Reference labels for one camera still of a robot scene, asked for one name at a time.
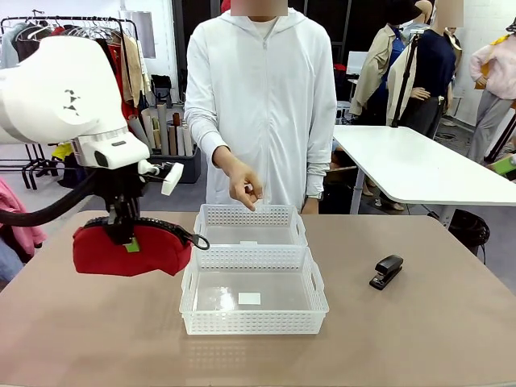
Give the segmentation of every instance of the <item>green object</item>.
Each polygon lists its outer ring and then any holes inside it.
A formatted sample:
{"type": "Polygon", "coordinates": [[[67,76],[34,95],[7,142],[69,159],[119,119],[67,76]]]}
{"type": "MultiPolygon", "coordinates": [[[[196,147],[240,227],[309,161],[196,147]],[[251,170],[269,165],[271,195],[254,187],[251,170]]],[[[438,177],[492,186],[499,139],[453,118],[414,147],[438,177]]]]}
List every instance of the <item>green object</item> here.
{"type": "Polygon", "coordinates": [[[135,237],[133,237],[132,242],[129,244],[124,244],[127,249],[127,252],[139,252],[139,244],[135,237]]]}
{"type": "Polygon", "coordinates": [[[494,163],[494,172],[499,175],[506,175],[507,173],[514,171],[516,169],[516,164],[514,163],[513,157],[508,157],[494,163]]]}

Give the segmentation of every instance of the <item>jacket sleeve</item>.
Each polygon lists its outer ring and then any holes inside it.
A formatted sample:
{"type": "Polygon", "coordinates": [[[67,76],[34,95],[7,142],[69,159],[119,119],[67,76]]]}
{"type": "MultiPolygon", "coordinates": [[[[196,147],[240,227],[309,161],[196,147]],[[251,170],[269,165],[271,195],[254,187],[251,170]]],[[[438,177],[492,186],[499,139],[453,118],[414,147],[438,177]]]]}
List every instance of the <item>jacket sleeve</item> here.
{"type": "Polygon", "coordinates": [[[330,169],[331,141],[335,129],[337,96],[331,55],[330,37],[323,32],[322,53],[315,75],[314,107],[310,123],[307,151],[306,195],[319,195],[330,169]]]}
{"type": "MultiPolygon", "coordinates": [[[[389,89],[389,101],[387,102],[387,125],[391,125],[396,114],[397,102],[399,101],[400,93],[402,91],[403,75],[405,74],[406,65],[409,60],[411,46],[408,45],[402,54],[396,59],[389,71],[387,78],[387,88],[389,89]]],[[[414,79],[416,77],[416,69],[418,66],[418,49],[414,51],[414,59],[412,66],[410,66],[410,77],[406,85],[405,94],[402,96],[402,109],[400,110],[400,119],[409,102],[412,88],[414,87],[414,79]]]]}
{"type": "Polygon", "coordinates": [[[388,60],[389,37],[383,31],[380,31],[371,44],[364,67],[360,72],[355,95],[352,99],[351,114],[362,115],[362,110],[368,100],[380,86],[381,77],[388,60]]]}
{"type": "Polygon", "coordinates": [[[188,45],[188,87],[186,88],[185,119],[192,138],[213,160],[215,149],[226,146],[218,132],[217,110],[211,84],[208,48],[202,27],[196,28],[188,45]]]}
{"type": "Polygon", "coordinates": [[[471,78],[474,81],[477,81],[478,78],[482,76],[482,66],[489,62],[489,57],[493,52],[493,46],[485,46],[471,55],[471,60],[469,62],[469,73],[471,74],[471,78]]]}

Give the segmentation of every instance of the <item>brown table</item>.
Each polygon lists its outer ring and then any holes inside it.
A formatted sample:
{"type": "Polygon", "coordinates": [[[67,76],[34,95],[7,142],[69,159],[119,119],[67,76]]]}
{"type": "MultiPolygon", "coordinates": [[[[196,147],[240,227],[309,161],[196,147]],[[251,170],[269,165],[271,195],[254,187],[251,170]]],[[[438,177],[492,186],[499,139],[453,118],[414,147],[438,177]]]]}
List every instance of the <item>brown table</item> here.
{"type": "MultiPolygon", "coordinates": [[[[189,337],[181,276],[75,273],[78,214],[0,294],[0,383],[457,386],[516,381],[516,298],[427,217],[305,217],[330,313],[317,336],[189,337]],[[368,285],[390,254],[405,266],[368,285]]],[[[195,214],[146,214],[192,228],[195,214]]]]}

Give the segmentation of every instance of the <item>red hat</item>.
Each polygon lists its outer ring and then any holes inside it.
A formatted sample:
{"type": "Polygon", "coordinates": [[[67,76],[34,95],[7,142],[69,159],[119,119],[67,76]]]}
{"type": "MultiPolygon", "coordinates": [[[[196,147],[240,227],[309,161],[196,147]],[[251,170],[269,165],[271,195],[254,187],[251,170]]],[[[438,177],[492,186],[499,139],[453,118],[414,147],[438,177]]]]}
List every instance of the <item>red hat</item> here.
{"type": "Polygon", "coordinates": [[[222,11],[222,13],[224,13],[230,9],[231,9],[231,0],[224,0],[223,4],[220,6],[220,10],[222,11]]]}

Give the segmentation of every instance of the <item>white wall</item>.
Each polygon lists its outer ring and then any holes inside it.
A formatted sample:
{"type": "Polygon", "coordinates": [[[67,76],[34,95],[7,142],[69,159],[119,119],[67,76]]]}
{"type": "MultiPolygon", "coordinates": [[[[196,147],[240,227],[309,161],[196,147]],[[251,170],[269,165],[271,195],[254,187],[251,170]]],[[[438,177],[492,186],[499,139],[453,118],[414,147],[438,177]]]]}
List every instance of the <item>white wall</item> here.
{"type": "Polygon", "coordinates": [[[482,95],[480,90],[474,90],[469,76],[471,55],[507,35],[506,28],[514,21],[514,17],[516,0],[464,0],[464,28],[457,32],[464,50],[455,90],[456,95],[464,95],[456,116],[459,120],[476,124],[476,110],[482,95]]]}
{"type": "Polygon", "coordinates": [[[37,9],[45,15],[119,17],[121,5],[127,10],[152,12],[156,59],[146,59],[149,74],[168,75],[177,100],[176,47],[171,0],[0,0],[0,19],[8,16],[32,15],[37,9]]]}

